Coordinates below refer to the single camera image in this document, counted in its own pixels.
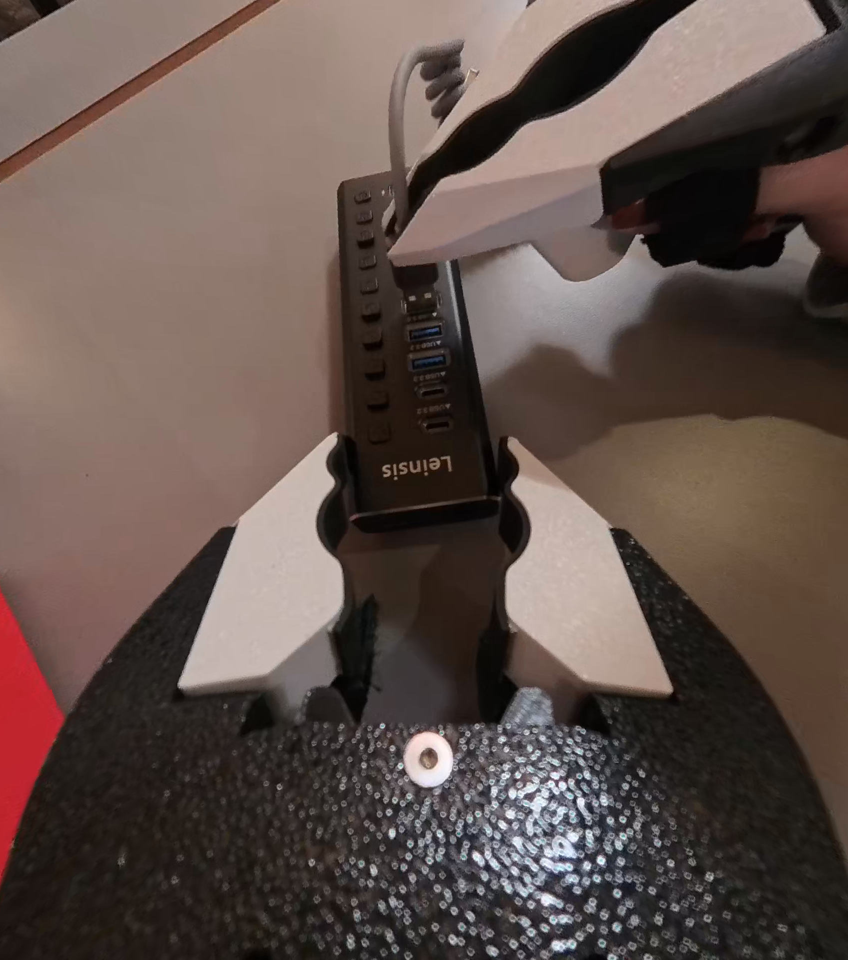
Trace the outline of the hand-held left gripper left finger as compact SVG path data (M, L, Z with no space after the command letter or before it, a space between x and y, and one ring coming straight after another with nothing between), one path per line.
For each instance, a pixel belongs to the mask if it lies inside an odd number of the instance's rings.
M340 672L332 633L352 603L345 438L324 438L238 520L178 679L186 698L262 695L277 721Z

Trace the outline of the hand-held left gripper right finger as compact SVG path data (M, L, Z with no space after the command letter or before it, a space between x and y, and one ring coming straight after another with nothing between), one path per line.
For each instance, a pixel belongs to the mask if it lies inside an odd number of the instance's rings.
M569 725L590 696L673 685L604 518L516 438L500 446L503 676Z

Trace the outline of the black usb hub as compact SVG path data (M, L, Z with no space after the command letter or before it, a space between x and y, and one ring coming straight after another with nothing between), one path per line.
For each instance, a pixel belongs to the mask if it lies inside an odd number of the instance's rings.
M388 172L338 186L348 510L365 533L471 522L500 504L460 272L396 268Z

